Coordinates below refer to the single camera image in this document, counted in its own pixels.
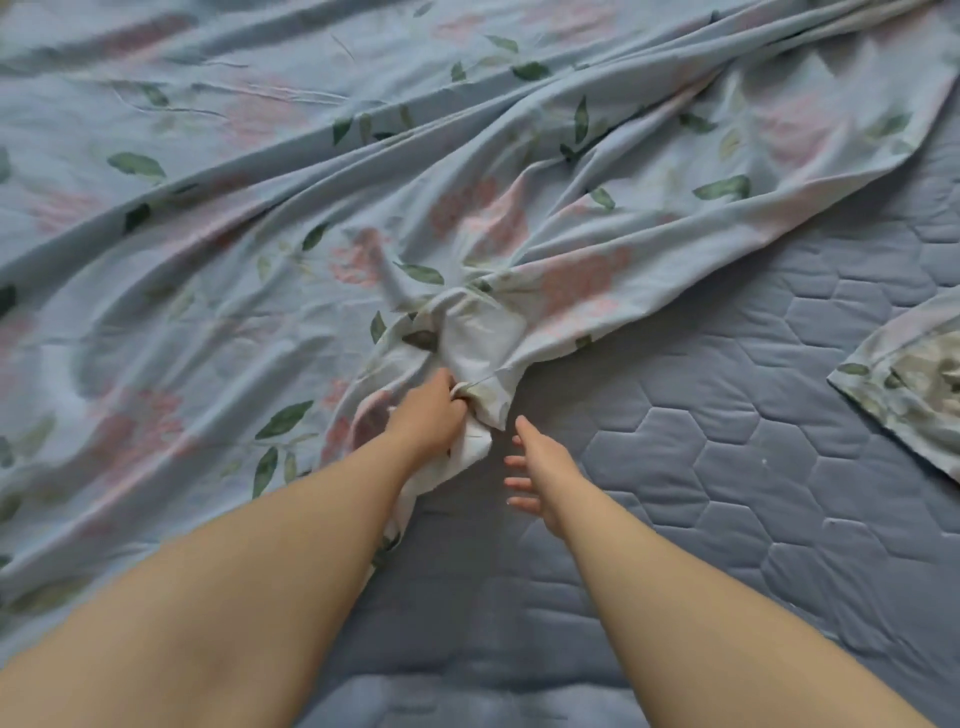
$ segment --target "left hand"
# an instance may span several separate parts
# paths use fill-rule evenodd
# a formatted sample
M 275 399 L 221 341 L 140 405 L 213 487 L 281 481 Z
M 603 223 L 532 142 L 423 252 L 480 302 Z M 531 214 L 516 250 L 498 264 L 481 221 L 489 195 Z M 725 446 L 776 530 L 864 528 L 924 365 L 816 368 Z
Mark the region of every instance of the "left hand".
M 467 403 L 450 399 L 454 384 L 449 370 L 437 370 L 403 398 L 387 423 L 386 434 L 404 440 L 422 462 L 447 452 L 467 421 Z

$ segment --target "left arm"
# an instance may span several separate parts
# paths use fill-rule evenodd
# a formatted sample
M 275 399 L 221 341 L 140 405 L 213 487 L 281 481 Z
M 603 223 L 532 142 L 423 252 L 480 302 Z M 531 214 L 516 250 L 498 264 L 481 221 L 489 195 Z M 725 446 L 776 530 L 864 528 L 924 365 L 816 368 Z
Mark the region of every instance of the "left arm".
M 289 726 L 360 590 L 403 483 L 467 406 L 440 370 L 386 432 L 163 546 L 0 672 L 23 728 Z

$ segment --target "hand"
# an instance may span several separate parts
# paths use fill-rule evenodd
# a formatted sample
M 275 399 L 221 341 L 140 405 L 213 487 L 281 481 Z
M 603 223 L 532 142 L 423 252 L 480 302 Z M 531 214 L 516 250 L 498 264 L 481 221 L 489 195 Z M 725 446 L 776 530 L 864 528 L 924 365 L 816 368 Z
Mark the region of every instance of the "hand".
M 526 471 L 529 477 L 507 477 L 503 484 L 530 496 L 511 496 L 507 503 L 516 510 L 541 516 L 550 533 L 563 538 L 557 504 L 570 488 L 588 481 L 581 475 L 569 451 L 556 440 L 540 433 L 527 418 L 516 418 L 514 444 L 523 448 L 522 455 L 507 455 L 510 468 Z
M 437 370 L 407 393 L 387 422 L 387 434 L 403 439 L 420 463 L 447 452 L 464 431 L 467 403 L 450 399 L 455 383 L 449 370 Z

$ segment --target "green leaf print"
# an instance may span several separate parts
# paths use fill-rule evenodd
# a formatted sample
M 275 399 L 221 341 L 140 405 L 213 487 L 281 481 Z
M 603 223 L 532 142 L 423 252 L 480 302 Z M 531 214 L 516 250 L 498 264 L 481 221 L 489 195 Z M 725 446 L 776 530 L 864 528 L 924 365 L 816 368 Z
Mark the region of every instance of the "green leaf print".
M 297 479 L 297 456 L 288 452 L 283 458 L 283 482 L 289 484 Z
M 260 494 L 262 494 L 267 489 L 267 486 L 270 485 L 270 481 L 274 479 L 277 459 L 278 453 L 276 448 L 269 448 L 263 453 L 263 457 L 260 458 L 260 462 L 256 464 L 256 471 L 253 473 L 254 498 L 260 497 Z
M 597 187 L 595 190 L 590 192 L 590 197 L 597 205 L 605 207 L 607 210 L 611 210 L 616 207 L 613 197 L 611 197 L 607 190 L 605 190 L 603 187 Z
M 107 157 L 107 164 L 125 175 L 137 175 L 151 180 L 163 180 L 167 176 L 156 159 L 134 152 L 118 152 L 111 155 Z
M 263 429 L 253 435 L 253 439 L 266 440 L 268 437 L 285 435 L 297 426 L 297 423 L 303 419 L 303 415 L 312 406 L 313 400 L 288 404 L 271 417 L 270 421 L 263 426 Z
M 19 493 L 10 493 L 0 499 L 0 523 L 6 523 L 16 515 L 23 505 L 23 496 Z
M 360 120 L 357 122 L 357 126 L 360 128 L 360 141 L 362 141 L 364 144 L 370 143 L 372 125 L 373 122 L 371 121 L 368 113 L 360 114 Z
M 15 615 L 42 615 L 71 601 L 93 581 L 92 576 L 73 576 L 44 584 L 7 605 Z
M 340 141 L 347 135 L 347 132 L 350 131 L 350 126 L 353 124 L 352 116 L 341 116 L 338 119 L 333 120 L 333 146 L 337 146 Z
M 891 372 L 887 375 L 887 378 L 883 380 L 883 386 L 887 389 L 900 389 L 906 385 L 903 383 L 903 380 L 900 378 L 896 372 Z
M 37 421 L 36 425 L 13 442 L 13 450 L 20 457 L 32 458 L 43 449 L 43 445 L 56 426 L 57 416 L 53 412 L 48 412 Z
M 717 128 L 717 125 L 712 121 L 689 111 L 680 114 L 677 119 L 682 127 L 687 127 L 694 133 L 710 133 Z
M 403 122 L 403 126 L 407 129 L 413 129 L 416 124 L 414 124 L 414 117 L 410 113 L 410 107 L 406 104 L 400 104 L 400 121 Z
M 287 443 L 288 448 L 292 448 L 294 445 L 299 445 L 300 443 L 305 443 L 307 440 L 313 440 L 315 437 L 320 437 L 319 432 L 307 432 L 302 435 L 297 435 L 293 440 Z
M 383 323 L 383 316 L 377 311 L 376 316 L 370 321 L 370 338 L 376 344 L 386 331 L 387 325 Z
M 492 293 L 493 286 L 487 283 L 485 280 L 472 280 L 467 284 L 467 288 L 472 288 L 475 291 L 480 291 L 480 293 Z
M 16 458 L 13 457 L 13 448 L 10 447 L 10 440 L 0 435 L 0 468 L 12 468 Z
M 514 75 L 521 81 L 540 81 L 551 75 L 549 68 L 536 61 L 511 66 L 510 70 L 512 70 Z
M 167 312 L 167 321 L 176 321 L 186 313 L 186 310 L 193 305 L 194 298 L 194 293 L 191 290 L 185 290 L 177 296 L 174 302 L 170 304 L 170 310 Z
M 16 306 L 16 286 L 12 283 L 0 286 L 0 319 Z
M 573 115 L 574 141 L 579 144 L 587 138 L 590 126 L 590 115 L 587 113 L 587 97 L 580 100 L 577 112 Z
M 241 465 L 243 465 L 243 461 L 241 461 L 241 460 L 230 460 L 230 461 L 224 466 L 224 468 L 220 471 L 220 477 L 221 477 L 221 479 L 223 479 L 223 478 L 225 478 L 225 477 L 228 477 L 228 476 L 233 475 L 234 473 L 236 473 L 238 470 L 240 470 L 240 466 L 241 466 Z
M 403 337 L 403 343 L 423 349 L 425 352 L 437 352 L 440 346 L 440 337 L 435 331 L 414 331 Z
M 140 90 L 143 91 L 143 95 L 147 97 L 147 101 L 149 101 L 155 107 L 170 106 L 170 99 L 168 99 L 167 95 L 160 90 L 158 85 L 140 84 Z
M 260 276 L 261 283 L 266 283 L 270 277 L 270 259 L 265 255 L 256 260 L 256 274 Z
M 123 220 L 123 233 L 129 235 L 150 219 L 150 206 L 140 203 L 127 213 Z
M 910 123 L 910 116 L 909 113 L 895 113 L 884 116 L 863 130 L 863 133 L 869 139 L 880 139 L 884 136 L 900 133 Z
M 720 160 L 726 161 L 740 148 L 740 132 L 731 129 L 720 140 Z
M 746 175 L 734 175 L 697 187 L 693 194 L 701 200 L 719 200 L 727 195 L 733 195 L 737 200 L 745 200 L 750 197 L 750 178 Z
M 415 265 L 413 263 L 395 262 L 394 265 L 417 282 L 429 283 L 430 285 L 444 284 L 444 277 L 440 274 L 440 271 L 436 271 L 433 268 L 427 268 L 425 265 Z
M 508 37 L 503 36 L 487 36 L 487 40 L 495 45 L 497 48 L 503 48 L 505 51 L 510 51 L 511 53 L 519 53 L 520 46 L 516 44 L 515 40 L 510 40 Z
M 303 238 L 303 251 L 305 253 L 317 247 L 317 243 L 323 239 L 324 233 L 329 225 L 329 223 L 320 223 L 320 225 L 314 226 L 310 232 L 306 234 Z
M 11 170 L 10 152 L 7 151 L 7 147 L 0 146 L 0 184 L 10 178 Z
M 837 372 L 851 376 L 867 376 L 870 373 L 870 367 L 865 364 L 857 364 L 855 361 L 848 361 L 846 364 L 837 367 Z

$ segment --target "wrist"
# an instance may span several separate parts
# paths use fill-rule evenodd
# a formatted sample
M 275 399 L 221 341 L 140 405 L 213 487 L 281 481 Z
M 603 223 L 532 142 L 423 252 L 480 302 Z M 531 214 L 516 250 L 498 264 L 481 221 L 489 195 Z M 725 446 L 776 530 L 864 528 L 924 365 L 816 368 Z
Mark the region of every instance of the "wrist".
M 376 439 L 389 451 L 389 456 L 401 464 L 404 479 L 413 475 L 430 459 L 423 443 L 416 436 L 392 432 L 388 429 Z

